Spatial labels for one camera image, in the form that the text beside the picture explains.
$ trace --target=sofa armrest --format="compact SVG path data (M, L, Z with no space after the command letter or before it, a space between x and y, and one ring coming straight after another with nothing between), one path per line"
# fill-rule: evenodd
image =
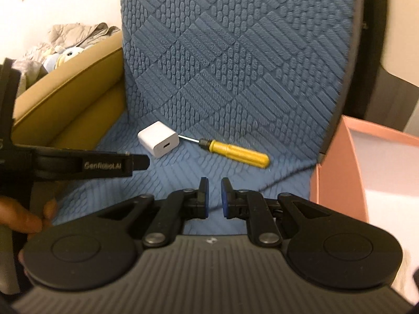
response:
M122 32L58 67L16 99L12 140L46 146L123 79Z

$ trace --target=black handheld device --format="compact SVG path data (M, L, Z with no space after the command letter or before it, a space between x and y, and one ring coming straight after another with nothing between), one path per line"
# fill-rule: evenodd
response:
M63 150L14 144L11 139L13 109L20 72L12 60L0 65L0 195L16 199L29 209L31 190L36 181L80 180L130 177L135 170L146 170L146 155L130 153ZM28 286L18 252L26 235L0 227L0 291L19 293Z
M4 67L13 80L10 63ZM0 194L26 205L34 180L118 177L149 164L143 156L13 145L7 126L0 155L7 149L14 160L0 156ZM391 288L402 249L388 232L290 193L268 199L237 190L224 178L224 216L245 221L247 234L183 235L185 221L209 216L209 191L203 177L165 199L139 194L37 234L23 250L27 292L12 304L0 299L0 311L417 313Z

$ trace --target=screwdriver shaft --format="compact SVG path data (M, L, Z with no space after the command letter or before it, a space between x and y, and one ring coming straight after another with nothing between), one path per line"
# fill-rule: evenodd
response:
M196 140L196 139L193 139L193 138L189 138L189 137L185 137L185 136L181 136L181 135L179 135L179 138L184 139L186 141L191 141L192 143L197 143L197 144L200 143L199 140Z

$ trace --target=blue textured cushion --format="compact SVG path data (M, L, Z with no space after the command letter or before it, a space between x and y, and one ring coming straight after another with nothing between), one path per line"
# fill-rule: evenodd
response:
M164 198L210 180L308 198L316 162L348 62L355 0L121 0L127 112L98 146L146 153L137 133L160 120L194 138L267 152L266 170L181 142L133 178L76 182L55 223L141 193ZM189 221L187 234L239 234L222 209Z

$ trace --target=white power adapter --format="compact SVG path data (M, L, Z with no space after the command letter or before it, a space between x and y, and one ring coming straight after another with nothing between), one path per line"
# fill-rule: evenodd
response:
M179 136L157 121L138 133L138 140L154 157L160 158L179 145Z

